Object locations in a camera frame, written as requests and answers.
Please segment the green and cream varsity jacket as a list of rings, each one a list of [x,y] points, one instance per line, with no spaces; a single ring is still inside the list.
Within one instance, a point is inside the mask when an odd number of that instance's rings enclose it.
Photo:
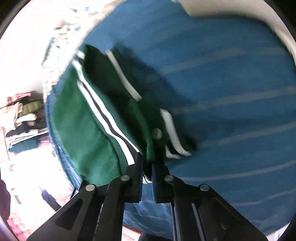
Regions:
[[[54,104],[52,124],[75,171],[97,186],[124,175],[138,156],[150,179],[151,163],[188,157],[196,147],[140,87],[117,49],[80,47]]]

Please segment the cluttered clothes shelf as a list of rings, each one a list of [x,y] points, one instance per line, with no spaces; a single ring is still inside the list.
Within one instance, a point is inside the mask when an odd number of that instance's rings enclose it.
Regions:
[[[48,136],[43,94],[31,91],[2,98],[1,128],[9,152],[36,149]]]

